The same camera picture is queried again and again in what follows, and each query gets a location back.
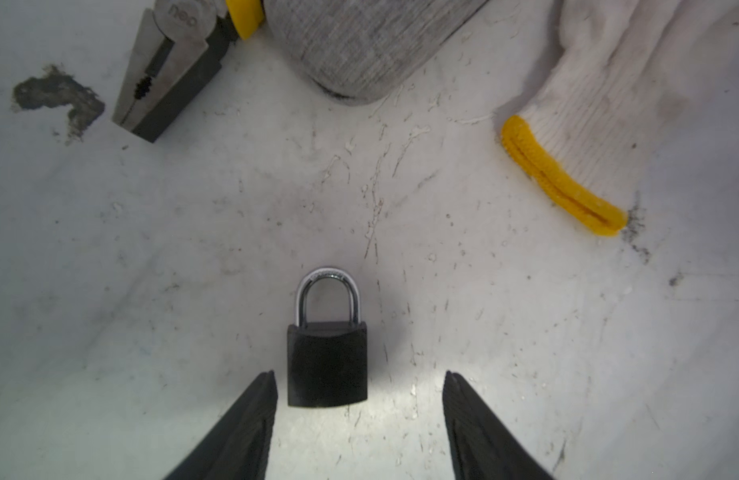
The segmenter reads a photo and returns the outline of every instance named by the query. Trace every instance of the glove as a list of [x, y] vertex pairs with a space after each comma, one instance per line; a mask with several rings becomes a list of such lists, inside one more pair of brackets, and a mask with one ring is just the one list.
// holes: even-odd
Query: glove
[[739, 0], [566, 0], [565, 49], [504, 148], [599, 235], [627, 223], [647, 159], [739, 46]]

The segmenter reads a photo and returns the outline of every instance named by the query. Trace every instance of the white table surface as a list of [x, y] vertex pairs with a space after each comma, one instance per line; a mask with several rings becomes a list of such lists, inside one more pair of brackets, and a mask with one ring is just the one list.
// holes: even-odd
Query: white table surface
[[[162, 478], [263, 370], [268, 478], [453, 478], [446, 370], [557, 478], [739, 478], [739, 58], [628, 243], [495, 143], [557, 54], [546, 0], [490, 2], [355, 108], [263, 28], [155, 144], [110, 122], [145, 7], [0, 2], [0, 478]], [[47, 64], [106, 104], [83, 141], [68, 108], [12, 108]], [[292, 295], [326, 264], [362, 293], [369, 400], [288, 408]]]

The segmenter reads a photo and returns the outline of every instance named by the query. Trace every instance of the black padlock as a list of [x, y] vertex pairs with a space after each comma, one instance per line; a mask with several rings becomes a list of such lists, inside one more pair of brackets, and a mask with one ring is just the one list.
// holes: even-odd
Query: black padlock
[[[339, 280], [348, 289], [346, 322], [308, 322], [306, 298], [313, 283]], [[358, 287], [344, 270], [323, 267], [300, 282], [295, 324], [286, 332], [288, 402], [297, 407], [334, 407], [367, 399], [367, 326], [361, 321]]]

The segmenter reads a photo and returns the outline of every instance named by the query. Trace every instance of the pliers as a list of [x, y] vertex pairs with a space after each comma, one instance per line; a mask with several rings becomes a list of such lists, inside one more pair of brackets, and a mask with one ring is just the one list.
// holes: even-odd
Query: pliers
[[230, 43], [264, 18], [262, 0], [156, 0], [143, 12], [113, 121], [156, 141], [220, 71]]

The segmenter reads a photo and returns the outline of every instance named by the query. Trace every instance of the ribbed knit fabric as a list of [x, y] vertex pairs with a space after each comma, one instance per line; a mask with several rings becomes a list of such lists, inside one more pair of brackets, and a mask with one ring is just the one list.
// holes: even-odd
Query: ribbed knit fabric
[[739, 0], [566, 0], [559, 36], [564, 55], [503, 145], [560, 206], [614, 235], [653, 149], [737, 50]]

